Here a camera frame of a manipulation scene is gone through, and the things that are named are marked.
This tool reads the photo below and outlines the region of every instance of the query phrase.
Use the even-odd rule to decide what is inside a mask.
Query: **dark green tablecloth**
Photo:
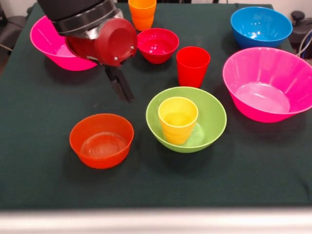
[[[118,5],[127,19],[126,4]],[[176,32],[180,46],[211,53],[202,89],[224,105],[228,125],[209,148],[174,153],[158,143],[145,109],[158,92],[177,86],[175,55],[152,65],[138,52],[122,67],[135,102],[120,101],[102,67],[69,72],[29,40],[43,15],[35,6],[0,78],[0,208],[210,207],[307,205],[312,186],[312,112],[275,124],[244,117],[222,81],[226,59],[239,50],[230,15],[237,4],[159,4],[153,27]],[[291,50],[288,42],[282,49]],[[69,146],[72,127],[96,113],[116,113],[133,123],[126,160],[93,170]]]

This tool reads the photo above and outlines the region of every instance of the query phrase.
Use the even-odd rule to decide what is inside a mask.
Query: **orange bowl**
[[[133,127],[125,118],[115,114],[97,114],[76,124],[69,142],[84,164],[106,169],[126,158],[133,137]]]

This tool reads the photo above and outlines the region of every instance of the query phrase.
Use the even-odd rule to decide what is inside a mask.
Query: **cup rim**
[[[170,99],[175,99],[175,98],[187,100],[187,101],[191,102],[191,103],[195,106],[195,108],[196,108],[196,117],[194,118],[194,120],[193,120],[191,123],[186,124],[186,125],[183,125],[183,126],[175,126],[175,125],[172,125],[172,124],[167,123],[167,122],[161,117],[161,115],[160,115],[159,112],[160,112],[160,108],[161,108],[161,106],[163,105],[163,103],[166,102],[166,101],[168,101],[168,100],[170,100]],[[194,124],[194,123],[197,121],[197,119],[198,119],[198,114],[199,114],[199,110],[198,110],[197,105],[196,105],[192,100],[190,100],[190,99],[188,99],[188,98],[186,98],[186,97],[170,97],[170,98],[167,98],[167,99],[163,100],[162,103],[161,103],[161,104],[159,105],[159,107],[158,107],[158,117],[159,117],[159,118],[161,119],[161,121],[163,121],[166,125],[168,125],[168,126],[170,126],[170,127],[173,127],[173,128],[185,128],[185,127],[191,126],[192,124]]]
[[[135,8],[135,9],[140,9],[140,10],[146,10],[146,9],[149,9],[149,8],[153,8],[153,7],[157,4],[157,0],[155,0],[155,2],[154,2],[153,5],[151,5],[151,6],[149,6],[149,7],[144,7],[144,8],[142,8],[142,7],[136,7],[136,6],[132,5],[132,4],[130,4],[131,1],[132,1],[132,0],[128,0],[128,4],[129,4],[131,7]]]
[[[203,66],[199,66],[199,67],[190,67],[190,66],[187,66],[187,65],[183,64],[182,62],[180,62],[179,59],[178,59],[179,53],[180,53],[181,51],[185,50],[185,49],[191,49],[191,48],[200,49],[200,50],[202,50],[205,54],[207,54],[208,57],[209,57],[208,62],[205,63]],[[178,63],[180,63],[181,65],[183,65],[183,66],[185,66],[185,67],[187,67],[187,68],[201,68],[201,67],[205,67],[205,66],[209,65],[209,63],[210,63],[210,61],[211,61],[211,56],[210,56],[210,54],[209,54],[209,52],[208,52],[207,50],[205,50],[205,49],[203,49],[203,48],[201,48],[201,47],[198,47],[198,46],[186,46],[186,47],[181,48],[181,49],[177,52],[177,54],[176,54],[176,60],[177,60]]]

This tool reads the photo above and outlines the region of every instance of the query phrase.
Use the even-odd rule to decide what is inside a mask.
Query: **bowl rim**
[[[32,45],[33,45],[37,50],[39,50],[40,52],[42,52],[42,53],[45,54],[45,55],[50,55],[50,56],[57,57],[57,58],[78,58],[78,57],[75,56],[73,53],[72,53],[72,55],[68,55],[68,56],[59,56],[59,55],[56,55],[56,54],[51,54],[51,53],[49,53],[49,52],[46,52],[46,51],[40,49],[40,48],[34,43],[34,39],[33,39],[33,30],[34,30],[34,28],[36,27],[36,25],[39,24],[39,23],[40,23],[42,20],[44,20],[45,18],[47,18],[47,19],[49,20],[49,18],[48,18],[46,15],[42,16],[39,20],[37,20],[37,21],[34,23],[34,25],[32,26],[32,28],[31,28],[31,30],[30,30],[29,37],[30,37],[30,41],[31,41]]]
[[[141,48],[140,44],[139,44],[139,38],[140,38],[144,33],[146,33],[147,31],[154,31],[155,29],[157,29],[157,30],[161,29],[161,30],[163,30],[163,31],[167,31],[167,32],[171,33],[174,37],[176,37],[176,39],[177,39],[176,47],[175,47],[174,49],[170,50],[169,52],[166,52],[166,53],[163,53],[163,54],[153,54],[153,53],[150,53],[150,52],[148,52],[148,51],[146,51],[146,50],[143,50],[143,49]],[[169,29],[166,29],[166,28],[149,28],[149,29],[146,29],[146,30],[140,32],[140,33],[137,35],[137,48],[138,48],[140,51],[143,51],[144,53],[147,53],[147,54],[150,54],[150,55],[156,55],[156,56],[158,56],[158,55],[168,55],[168,54],[171,54],[171,53],[173,53],[173,52],[179,47],[179,44],[180,44],[180,39],[179,39],[179,37],[177,36],[177,34],[174,33],[173,31],[169,30]]]
[[[278,15],[281,15],[283,18],[285,18],[288,22],[288,25],[290,25],[291,29],[289,31],[289,33],[286,35],[286,36],[283,36],[282,38],[280,39],[275,39],[275,40],[263,40],[263,39],[253,39],[253,38],[250,38],[246,35],[243,35],[241,32],[239,32],[233,25],[233,17],[240,13],[241,11],[244,11],[244,10],[249,10],[249,9],[261,9],[261,10],[265,10],[265,11],[269,11],[269,12],[274,12],[275,14],[278,14]],[[251,39],[251,40],[255,40],[255,41],[260,41],[260,42],[277,42],[277,41],[281,41],[281,40],[285,40],[286,38],[288,38],[290,36],[290,34],[292,33],[293,31],[293,24],[291,23],[291,21],[285,16],[283,15],[282,13],[278,12],[278,11],[275,11],[273,9],[270,9],[270,8],[267,8],[267,7],[263,7],[263,6],[248,6],[248,7],[244,7],[244,8],[241,8],[241,9],[238,9],[237,11],[235,11],[232,15],[231,15],[231,26],[232,28],[237,32],[239,33],[240,35],[242,35],[243,37],[247,38],[247,39]]]
[[[151,103],[153,102],[153,100],[156,99],[160,94],[162,94],[162,93],[164,93],[164,92],[168,92],[168,91],[173,90],[173,89],[193,89],[193,90],[197,90],[197,91],[199,91],[199,92],[208,94],[212,99],[214,99],[216,102],[219,103],[219,105],[220,105],[220,107],[221,107],[221,109],[222,109],[222,113],[224,114],[225,121],[224,121],[224,126],[223,126],[222,130],[221,130],[220,133],[214,138],[214,140],[211,140],[211,141],[209,141],[209,142],[207,142],[207,143],[205,143],[205,144],[201,144],[201,145],[198,145],[198,146],[180,146],[180,145],[171,144],[171,143],[169,143],[169,142],[163,140],[162,138],[160,138],[160,137],[153,131],[153,129],[152,129],[152,127],[150,126],[150,123],[149,123],[149,121],[148,121],[148,117],[147,117],[147,113],[148,113],[148,110],[149,110],[149,108],[150,108],[150,105],[151,105]],[[175,147],[175,148],[179,148],[179,149],[189,149],[189,150],[191,150],[191,149],[203,148],[203,147],[205,147],[205,146],[209,146],[209,145],[211,145],[212,143],[214,143],[214,142],[215,142],[216,140],[218,140],[218,139],[221,137],[221,135],[224,133],[225,128],[226,128],[226,126],[227,126],[227,122],[228,122],[228,118],[227,118],[227,114],[226,114],[226,111],[225,111],[224,106],[222,105],[222,103],[221,103],[214,95],[208,93],[208,92],[205,91],[205,90],[198,89],[198,88],[194,88],[194,87],[188,87],[188,86],[172,87],[172,88],[169,88],[169,89],[165,89],[165,90],[159,92],[158,94],[156,94],[156,95],[152,98],[152,100],[149,102],[149,104],[147,105],[147,108],[146,108],[146,111],[145,111],[145,118],[146,118],[146,123],[147,123],[147,125],[148,125],[150,131],[151,131],[151,132],[153,133],[153,135],[157,138],[157,140],[159,140],[159,141],[161,141],[161,142],[163,142],[163,143],[165,143],[165,144],[167,144],[167,145],[170,145],[170,146],[172,146],[172,147]]]
[[[227,64],[230,62],[230,60],[231,60],[234,56],[237,56],[237,55],[239,55],[239,54],[241,54],[241,53],[245,53],[245,52],[247,52],[247,51],[249,51],[249,50],[274,50],[274,51],[276,51],[276,52],[283,53],[283,54],[285,54],[285,55],[295,57],[296,59],[300,59],[301,62],[302,62],[303,64],[305,64],[306,66],[310,67],[310,69],[312,69],[312,66],[311,66],[310,64],[308,64],[308,62],[304,61],[304,60],[301,59],[300,57],[298,57],[298,56],[296,56],[296,55],[294,55],[294,54],[292,54],[292,53],[290,53],[290,52],[287,52],[287,51],[284,51],[284,50],[281,50],[281,49],[271,48],[271,47],[252,47],[252,48],[247,48],[247,49],[244,49],[244,50],[240,50],[240,51],[238,51],[238,52],[232,54],[232,55],[226,60],[226,62],[224,63],[224,66],[223,66],[222,76],[223,76],[223,82],[224,82],[225,86],[227,87],[228,91],[231,93],[231,95],[233,95],[235,98],[237,98],[237,99],[238,99],[239,101],[241,101],[241,102],[243,102],[243,101],[242,101],[240,98],[237,97],[237,95],[232,91],[232,89],[230,89],[229,85],[226,83],[224,74],[225,74],[225,68],[226,68]],[[300,110],[300,111],[284,112],[284,113],[279,112],[279,113],[277,113],[277,112],[270,112],[270,111],[259,110],[259,109],[257,109],[257,108],[254,108],[254,107],[251,106],[251,105],[246,104],[245,102],[243,102],[243,103],[244,103],[245,105],[247,105],[247,106],[249,106],[249,107],[255,109],[255,110],[262,111],[262,112],[264,112],[264,113],[275,114],[275,115],[296,115],[296,114],[305,112],[305,111],[307,111],[307,110],[309,110],[309,109],[312,108],[312,105],[311,105],[311,106],[309,106],[309,107],[307,107],[307,108],[305,108],[305,109],[302,109],[302,110]]]
[[[99,158],[94,158],[94,157],[90,157],[90,156],[88,156],[88,155],[86,155],[86,154],[81,154],[80,152],[79,152],[79,154],[78,154],[78,152],[76,151],[76,149],[73,147],[73,144],[72,144],[73,131],[74,131],[75,128],[76,128],[78,125],[80,125],[82,122],[87,121],[87,120],[89,120],[89,119],[91,119],[91,118],[94,118],[95,116],[115,116],[115,117],[118,117],[118,118],[121,118],[121,119],[125,120],[125,121],[131,126],[131,135],[132,135],[132,136],[131,136],[131,139],[130,139],[129,143],[126,145],[126,147],[125,147],[124,149],[118,151],[117,153],[115,153],[115,154],[113,154],[113,155],[106,156],[105,158],[101,158],[101,157],[99,157]],[[130,148],[132,142],[133,142],[134,136],[135,136],[135,131],[134,131],[134,129],[133,129],[133,125],[132,125],[131,122],[130,122],[129,120],[127,120],[126,118],[124,118],[124,117],[122,117],[122,116],[120,116],[120,115],[112,114],[112,113],[99,113],[99,114],[95,114],[95,115],[91,115],[91,116],[88,116],[88,117],[86,117],[86,118],[83,118],[82,120],[80,120],[78,123],[76,123],[76,124],[74,125],[74,127],[72,128],[72,130],[71,130],[71,132],[70,132],[70,134],[69,134],[69,144],[70,144],[70,147],[72,148],[72,150],[77,154],[78,157],[82,157],[82,158],[92,158],[92,159],[94,159],[95,161],[106,161],[107,159],[116,157],[116,156],[119,155],[120,153],[123,153],[123,152],[125,152],[126,150],[128,150],[128,149]]]

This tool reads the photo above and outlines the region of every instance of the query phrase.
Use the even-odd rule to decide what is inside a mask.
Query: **pink bowl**
[[[238,110],[259,122],[279,122],[312,107],[312,66],[286,51],[239,51],[226,61],[223,79]]]
[[[153,64],[167,61],[179,46],[179,38],[164,28],[150,28],[139,33],[137,47],[142,55]]]
[[[65,37],[57,33],[46,16],[34,24],[30,31],[30,40],[39,51],[66,70],[83,71],[97,65],[73,55],[65,44]]]

